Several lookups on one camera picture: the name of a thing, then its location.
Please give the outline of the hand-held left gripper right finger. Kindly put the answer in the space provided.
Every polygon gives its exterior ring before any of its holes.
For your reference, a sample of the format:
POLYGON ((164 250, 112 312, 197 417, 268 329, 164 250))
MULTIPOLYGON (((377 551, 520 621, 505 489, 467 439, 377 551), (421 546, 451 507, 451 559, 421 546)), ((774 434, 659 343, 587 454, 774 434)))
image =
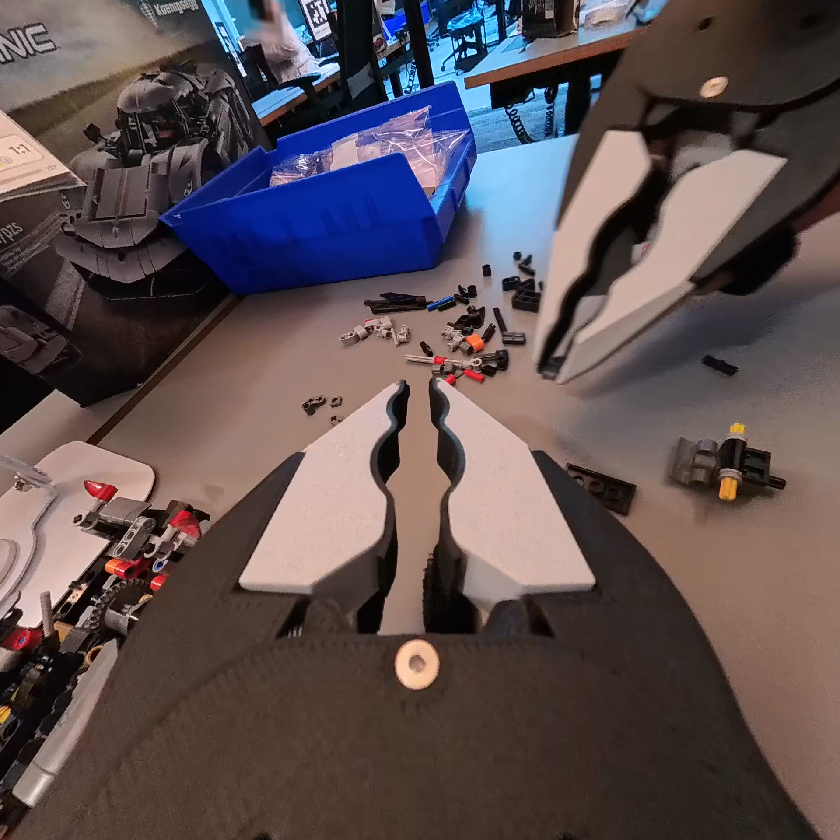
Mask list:
POLYGON ((427 562, 427 630, 469 634, 504 602, 588 593, 595 575, 542 465, 455 386, 428 386, 437 464, 449 480, 427 562))

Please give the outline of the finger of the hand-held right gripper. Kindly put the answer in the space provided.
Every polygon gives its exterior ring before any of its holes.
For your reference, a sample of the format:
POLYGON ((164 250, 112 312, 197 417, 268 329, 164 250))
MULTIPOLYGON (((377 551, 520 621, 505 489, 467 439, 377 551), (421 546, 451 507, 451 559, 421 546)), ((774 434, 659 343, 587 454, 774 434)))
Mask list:
POLYGON ((786 162, 737 150, 684 174, 661 206, 653 244, 574 334, 556 382, 594 369, 692 296, 692 280, 707 257, 786 162))
POLYGON ((560 375, 576 333, 593 320, 627 268, 634 233, 614 219, 634 201, 652 167, 640 132, 613 129, 603 134, 575 189, 567 177, 535 332, 541 375, 560 375))

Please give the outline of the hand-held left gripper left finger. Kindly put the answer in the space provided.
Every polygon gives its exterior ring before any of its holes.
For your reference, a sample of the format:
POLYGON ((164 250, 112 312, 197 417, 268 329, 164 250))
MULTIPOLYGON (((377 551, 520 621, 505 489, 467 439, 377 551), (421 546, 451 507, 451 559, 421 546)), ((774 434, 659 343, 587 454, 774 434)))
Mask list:
POLYGON ((246 591, 333 601, 362 634, 382 625, 396 577, 396 513, 387 480, 400 465, 411 394, 388 385, 295 458, 287 486, 238 578, 246 591))

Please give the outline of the pile of lego pieces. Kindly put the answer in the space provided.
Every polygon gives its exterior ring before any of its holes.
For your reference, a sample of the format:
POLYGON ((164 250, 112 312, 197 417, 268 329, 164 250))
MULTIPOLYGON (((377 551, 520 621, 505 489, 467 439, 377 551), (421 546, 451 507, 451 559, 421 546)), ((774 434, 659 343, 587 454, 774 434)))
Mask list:
POLYGON ((442 286, 386 289, 361 300, 362 311, 336 339, 351 350, 380 344, 396 361, 456 384, 465 376, 483 382, 509 366, 510 352, 525 349, 529 336, 516 329, 511 298, 522 280, 537 278, 530 255, 513 253, 509 265, 486 263, 476 270, 454 268, 442 286))

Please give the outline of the yellow axle lego assembly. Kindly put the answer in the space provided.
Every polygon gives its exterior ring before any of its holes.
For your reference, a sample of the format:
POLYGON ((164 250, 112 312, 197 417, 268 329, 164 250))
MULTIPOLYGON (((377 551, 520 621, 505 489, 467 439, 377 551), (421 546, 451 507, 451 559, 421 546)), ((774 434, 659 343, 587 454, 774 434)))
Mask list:
POLYGON ((771 452, 751 447, 746 427, 733 423, 721 441, 680 437, 667 475, 683 487, 714 490, 720 501, 732 503, 760 491, 784 490, 786 480, 773 475, 771 466, 771 452))

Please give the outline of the black flat lego plate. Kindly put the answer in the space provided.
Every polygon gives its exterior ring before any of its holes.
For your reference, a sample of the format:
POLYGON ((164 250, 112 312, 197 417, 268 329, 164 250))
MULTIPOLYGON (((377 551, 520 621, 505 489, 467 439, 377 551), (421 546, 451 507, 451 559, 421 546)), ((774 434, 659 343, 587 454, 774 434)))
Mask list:
POLYGON ((572 480, 605 510, 621 517, 629 514, 637 493, 635 484, 572 463, 565 468, 572 480))

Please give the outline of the partly built lego car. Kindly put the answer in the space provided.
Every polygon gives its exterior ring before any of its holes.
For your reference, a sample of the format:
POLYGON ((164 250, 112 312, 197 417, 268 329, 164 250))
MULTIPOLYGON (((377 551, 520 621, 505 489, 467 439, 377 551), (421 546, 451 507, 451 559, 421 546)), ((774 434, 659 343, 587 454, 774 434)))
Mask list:
POLYGON ((115 486, 86 480, 90 509, 75 517, 84 532, 104 538, 104 551, 53 605, 40 596, 41 624, 19 623, 2 606, 2 836, 32 808, 12 790, 70 702, 79 677, 108 641, 120 648, 177 562, 211 526, 208 514, 179 500, 164 509, 120 497, 115 486))

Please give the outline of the silver lego body panel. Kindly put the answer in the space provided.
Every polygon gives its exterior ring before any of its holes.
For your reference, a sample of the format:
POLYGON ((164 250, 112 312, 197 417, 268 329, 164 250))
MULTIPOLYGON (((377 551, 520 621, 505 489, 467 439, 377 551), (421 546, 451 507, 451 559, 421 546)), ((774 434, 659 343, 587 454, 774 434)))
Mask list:
POLYGON ((108 641, 79 677, 69 705, 13 788, 17 801, 32 808, 46 795, 87 728, 118 654, 118 641, 108 641))

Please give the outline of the lego set box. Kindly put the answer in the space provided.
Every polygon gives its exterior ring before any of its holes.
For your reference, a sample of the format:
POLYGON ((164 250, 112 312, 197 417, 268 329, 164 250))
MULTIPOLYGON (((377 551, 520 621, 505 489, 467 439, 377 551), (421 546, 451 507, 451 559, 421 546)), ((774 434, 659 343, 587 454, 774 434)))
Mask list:
POLYGON ((2 203, 2 404, 146 381, 228 296, 161 216, 266 135, 202 2, 12 1, 1 105, 84 187, 2 203))

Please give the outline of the brown wooden desk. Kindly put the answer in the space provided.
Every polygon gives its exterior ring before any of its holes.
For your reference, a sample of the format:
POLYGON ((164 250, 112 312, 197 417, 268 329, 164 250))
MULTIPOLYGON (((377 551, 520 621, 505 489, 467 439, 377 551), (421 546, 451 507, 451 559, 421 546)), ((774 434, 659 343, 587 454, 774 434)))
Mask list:
POLYGON ((494 109, 524 102, 533 89, 561 85, 588 67, 591 74, 599 74, 601 63, 619 55, 645 31, 630 19, 560 38, 529 41, 524 35, 511 35, 464 76, 465 88, 489 88, 494 109))
POLYGON ((266 128, 280 118, 300 110, 304 105, 309 107, 318 123, 326 121, 329 118, 329 109, 322 94, 329 93, 339 84, 340 78, 340 65, 330 61, 317 72, 281 82, 277 89, 254 102, 253 108, 259 123, 266 128))

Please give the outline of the white rounded board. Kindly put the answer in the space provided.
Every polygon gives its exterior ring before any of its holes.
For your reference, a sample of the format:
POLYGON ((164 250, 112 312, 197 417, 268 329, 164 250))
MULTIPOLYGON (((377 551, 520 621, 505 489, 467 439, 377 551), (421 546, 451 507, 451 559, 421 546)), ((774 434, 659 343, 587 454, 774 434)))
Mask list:
POLYGON ((139 461, 84 442, 64 444, 38 463, 2 457, 2 470, 33 477, 27 490, 7 489, 1 499, 2 606, 18 609, 24 627, 41 624, 40 596, 56 604, 72 581, 104 551, 106 540, 81 530, 74 519, 93 498, 85 480, 112 485, 123 496, 146 501, 154 470, 139 461))

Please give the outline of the blue plastic bin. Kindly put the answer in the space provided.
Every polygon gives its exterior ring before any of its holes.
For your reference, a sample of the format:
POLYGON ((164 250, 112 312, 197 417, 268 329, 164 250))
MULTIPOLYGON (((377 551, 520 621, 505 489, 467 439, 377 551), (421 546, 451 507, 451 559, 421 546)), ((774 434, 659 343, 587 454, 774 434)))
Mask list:
POLYGON ((256 148, 161 216, 231 292, 252 295, 434 268, 477 158, 460 90, 450 80, 256 148), (431 130, 464 132, 428 196, 398 153, 270 185, 299 154, 428 108, 431 130))

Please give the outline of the black metal stand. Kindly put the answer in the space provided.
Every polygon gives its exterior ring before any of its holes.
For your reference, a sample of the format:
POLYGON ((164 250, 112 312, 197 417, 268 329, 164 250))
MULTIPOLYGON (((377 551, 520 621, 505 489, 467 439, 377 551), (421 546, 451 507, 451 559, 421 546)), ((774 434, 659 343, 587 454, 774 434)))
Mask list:
MULTIPOLYGON (((372 1, 338 1, 336 29, 342 90, 341 114, 357 112, 386 100, 385 86, 374 47, 372 1)), ((403 10, 422 89, 435 84, 421 3, 405 1, 403 10)))

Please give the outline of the black white tag sign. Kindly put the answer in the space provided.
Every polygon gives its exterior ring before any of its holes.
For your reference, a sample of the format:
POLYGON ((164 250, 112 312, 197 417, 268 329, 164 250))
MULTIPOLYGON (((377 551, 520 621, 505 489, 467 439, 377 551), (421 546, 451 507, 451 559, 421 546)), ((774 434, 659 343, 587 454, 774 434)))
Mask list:
POLYGON ((321 43, 332 36, 329 1, 298 1, 312 40, 321 43))

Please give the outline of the grey printed cardboard box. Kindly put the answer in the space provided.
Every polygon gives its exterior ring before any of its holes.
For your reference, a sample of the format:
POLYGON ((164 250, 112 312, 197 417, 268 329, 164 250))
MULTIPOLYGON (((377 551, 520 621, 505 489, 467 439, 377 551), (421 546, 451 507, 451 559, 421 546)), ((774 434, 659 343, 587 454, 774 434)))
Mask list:
POLYGON ((67 165, 1 112, 1 202, 84 187, 67 165))

